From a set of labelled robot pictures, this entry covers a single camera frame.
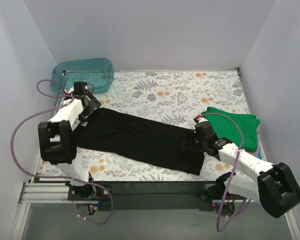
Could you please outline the black t shirt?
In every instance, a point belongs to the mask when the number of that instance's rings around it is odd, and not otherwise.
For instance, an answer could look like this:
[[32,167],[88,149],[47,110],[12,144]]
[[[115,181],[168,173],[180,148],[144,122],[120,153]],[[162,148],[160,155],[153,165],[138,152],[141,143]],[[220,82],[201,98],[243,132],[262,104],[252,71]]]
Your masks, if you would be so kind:
[[84,149],[115,153],[161,168],[199,175],[204,155],[193,151],[193,131],[108,108],[95,110],[73,131]]

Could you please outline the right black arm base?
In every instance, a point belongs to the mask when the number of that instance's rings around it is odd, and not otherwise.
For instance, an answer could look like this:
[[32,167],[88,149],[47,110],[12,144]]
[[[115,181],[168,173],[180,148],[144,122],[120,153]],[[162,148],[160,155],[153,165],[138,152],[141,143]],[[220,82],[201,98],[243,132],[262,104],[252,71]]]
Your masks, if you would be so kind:
[[202,199],[221,199],[226,190],[226,181],[230,178],[231,172],[227,172],[219,176],[215,183],[208,188],[202,187],[195,190],[196,195]]

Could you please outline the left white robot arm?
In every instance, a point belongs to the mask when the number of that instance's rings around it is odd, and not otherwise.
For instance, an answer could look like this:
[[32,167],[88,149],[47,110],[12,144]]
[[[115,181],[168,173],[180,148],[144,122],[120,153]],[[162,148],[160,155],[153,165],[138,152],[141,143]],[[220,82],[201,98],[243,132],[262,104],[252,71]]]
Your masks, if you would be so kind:
[[86,82],[77,81],[67,91],[56,114],[48,121],[38,125],[40,156],[44,162],[61,169],[70,184],[79,188],[79,194],[85,200],[96,196],[96,187],[89,183],[90,173],[79,163],[74,129],[98,108],[101,103],[88,90]]

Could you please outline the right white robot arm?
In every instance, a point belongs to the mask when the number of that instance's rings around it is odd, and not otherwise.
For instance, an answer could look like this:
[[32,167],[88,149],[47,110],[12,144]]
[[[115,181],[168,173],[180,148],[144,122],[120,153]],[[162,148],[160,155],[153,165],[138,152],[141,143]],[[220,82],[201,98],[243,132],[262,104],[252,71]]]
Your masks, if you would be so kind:
[[253,200],[274,218],[300,204],[300,187],[288,165],[270,163],[238,149],[231,140],[219,138],[205,118],[198,118],[194,127],[189,134],[190,150],[214,157],[243,174],[217,178],[213,188],[220,198],[239,195]]

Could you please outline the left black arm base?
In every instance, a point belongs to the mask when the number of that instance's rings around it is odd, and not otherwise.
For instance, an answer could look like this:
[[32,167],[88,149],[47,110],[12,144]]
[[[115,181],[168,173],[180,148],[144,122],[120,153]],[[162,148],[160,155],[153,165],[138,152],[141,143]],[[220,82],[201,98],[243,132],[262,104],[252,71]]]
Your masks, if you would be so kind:
[[103,188],[90,184],[74,186],[70,182],[66,182],[68,187],[67,199],[69,201],[99,201],[101,199],[109,201],[109,193]]

